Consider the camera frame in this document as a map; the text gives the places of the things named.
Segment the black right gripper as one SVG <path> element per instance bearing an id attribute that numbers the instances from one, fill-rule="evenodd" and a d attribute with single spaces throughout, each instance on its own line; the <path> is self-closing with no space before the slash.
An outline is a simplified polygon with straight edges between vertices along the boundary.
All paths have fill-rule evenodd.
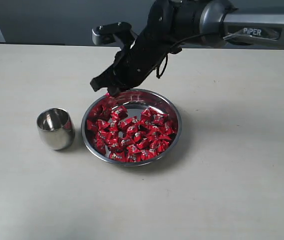
<path id="1" fill-rule="evenodd" d="M 147 25 L 119 62 L 90 81 L 92 89 L 97 92 L 107 88 L 111 97 L 117 97 L 122 92 L 141 85 L 167 54 L 181 52 L 180 46 L 173 46 L 168 33 L 169 30 L 163 27 Z"/>

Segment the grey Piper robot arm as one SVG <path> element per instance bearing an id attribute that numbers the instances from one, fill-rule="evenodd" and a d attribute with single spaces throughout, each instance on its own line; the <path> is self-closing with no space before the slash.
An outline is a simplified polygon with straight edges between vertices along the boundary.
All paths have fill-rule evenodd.
<path id="1" fill-rule="evenodd" d="M 261 45 L 284 50 L 284 7 L 239 9 L 228 0 L 157 0 L 146 26 L 134 35 L 131 24 L 116 22 L 92 30 L 95 45 L 120 43 L 114 62 L 90 84 L 111 96 L 142 84 L 156 72 L 160 78 L 168 55 L 182 44 L 219 48 L 225 44 Z"/>

